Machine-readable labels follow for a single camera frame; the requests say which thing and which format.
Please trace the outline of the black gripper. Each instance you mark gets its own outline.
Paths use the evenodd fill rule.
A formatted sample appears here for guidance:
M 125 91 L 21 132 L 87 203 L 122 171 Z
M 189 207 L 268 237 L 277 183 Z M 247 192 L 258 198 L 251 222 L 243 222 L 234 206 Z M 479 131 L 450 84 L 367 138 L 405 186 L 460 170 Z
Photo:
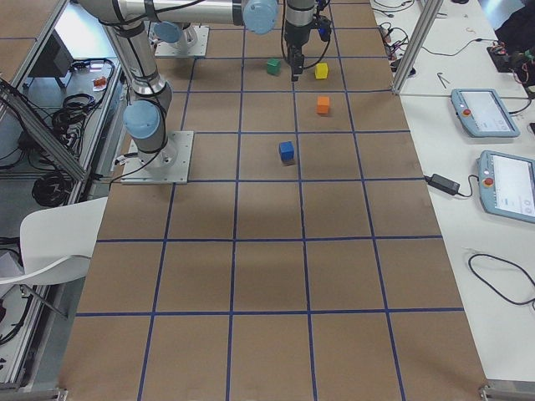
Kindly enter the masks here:
M 302 47 L 293 43 L 287 43 L 288 63 L 291 67 L 291 80 L 298 81 L 298 76 L 303 73 L 304 56 Z

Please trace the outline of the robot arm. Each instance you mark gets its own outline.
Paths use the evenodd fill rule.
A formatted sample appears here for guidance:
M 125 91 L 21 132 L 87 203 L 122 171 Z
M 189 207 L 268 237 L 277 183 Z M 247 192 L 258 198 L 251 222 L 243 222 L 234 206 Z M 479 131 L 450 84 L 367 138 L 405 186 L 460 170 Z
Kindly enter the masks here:
M 313 30 L 329 42 L 331 22 L 320 13 L 324 1 L 81 1 L 86 12 L 97 18 L 110 34 L 115 53 L 129 81 L 139 94 L 158 93 L 165 86 L 148 39 L 147 23 L 155 36 L 186 46 L 186 30 L 193 23 L 243 26 L 255 34 L 270 32 L 283 11 L 283 55 L 291 68 L 292 81 L 306 69 L 303 46 Z
M 145 24 L 107 27 L 106 31 L 133 91 L 123 121 L 140 163 L 151 169 L 170 165 L 177 154 L 166 132 L 171 87 L 159 73 Z

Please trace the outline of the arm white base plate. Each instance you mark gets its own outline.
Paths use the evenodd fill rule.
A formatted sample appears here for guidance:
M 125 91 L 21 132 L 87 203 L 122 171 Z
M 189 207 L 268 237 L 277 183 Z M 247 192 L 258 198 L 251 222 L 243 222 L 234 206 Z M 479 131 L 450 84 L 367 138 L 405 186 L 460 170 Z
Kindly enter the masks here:
M 204 58 L 206 56 L 209 27 L 157 23 L 153 28 L 155 56 L 157 58 Z
M 154 160 L 152 155 L 139 153 L 131 140 L 129 152 L 135 156 L 125 161 L 120 182 L 127 185 L 186 184 L 193 140 L 193 131 L 171 131 L 167 135 L 166 147 Z

